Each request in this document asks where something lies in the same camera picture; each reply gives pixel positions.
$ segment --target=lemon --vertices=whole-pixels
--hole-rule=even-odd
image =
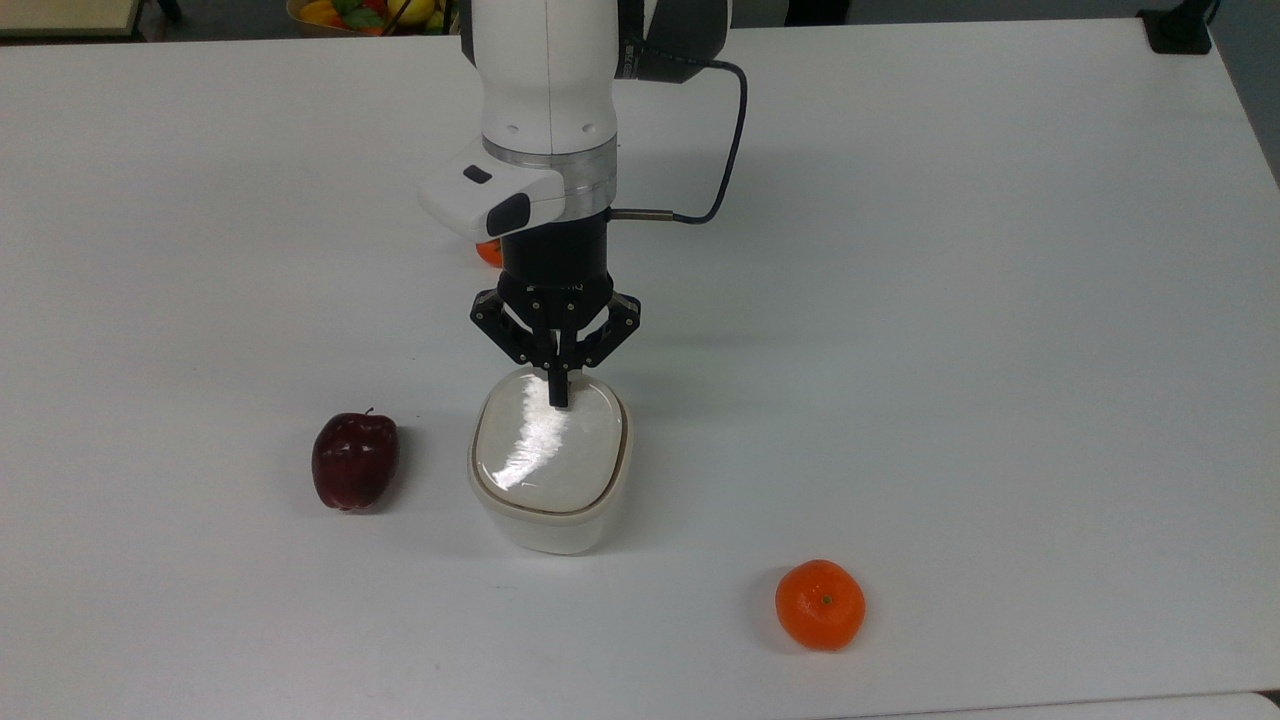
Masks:
[[[401,5],[403,4],[404,0],[387,0],[387,12],[389,12],[394,18],[396,13],[399,12]],[[435,12],[435,0],[408,0],[408,8],[404,10],[404,14],[401,15],[399,24],[402,26],[424,24],[434,12]]]

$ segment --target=black button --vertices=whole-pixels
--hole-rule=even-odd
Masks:
[[[503,200],[497,208],[489,210],[489,218],[485,219],[485,229],[489,231],[489,237],[507,234],[527,225],[531,209],[529,196],[524,192]]]
[[[467,176],[467,179],[476,184],[484,184],[493,179],[493,176],[475,165],[467,165],[467,169],[462,170],[462,174]]]

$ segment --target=black cable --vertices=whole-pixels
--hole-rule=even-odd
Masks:
[[[724,161],[724,174],[721,176],[721,186],[716,192],[716,202],[712,204],[712,209],[707,211],[705,215],[681,215],[680,213],[673,213],[671,210],[640,210],[634,208],[620,208],[616,210],[609,210],[609,219],[613,220],[668,220],[676,223],[685,223],[690,225],[701,225],[709,223],[716,213],[719,213],[719,206],[724,202],[724,193],[728,192],[728,181],[733,174],[733,161],[737,160],[737,147],[742,142],[742,127],[746,124],[746,73],[742,68],[735,65],[733,63],[726,63],[724,60],[699,60],[694,58],[682,58],[680,55],[673,55],[658,47],[654,47],[648,41],[640,37],[631,37],[635,42],[646,53],[653,53],[663,60],[669,60],[672,63],[680,63],[682,65],[694,65],[699,68],[712,68],[716,70],[727,70],[737,77],[739,86],[739,100],[737,100],[737,124],[733,127],[733,142],[728,146],[728,159]]]

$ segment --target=white container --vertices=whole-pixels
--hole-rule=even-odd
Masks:
[[[516,544],[573,555],[617,519],[630,461],[631,419],[608,386],[571,374],[562,410],[548,402],[545,373],[521,368],[485,400],[467,468],[471,489]]]

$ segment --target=fruit bowl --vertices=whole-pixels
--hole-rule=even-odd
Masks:
[[[292,18],[294,24],[298,26],[298,35],[302,37],[375,37],[353,29],[317,26],[303,20],[298,17],[298,10],[301,10],[307,3],[308,0],[285,0],[284,3],[284,12],[288,13],[289,18]]]

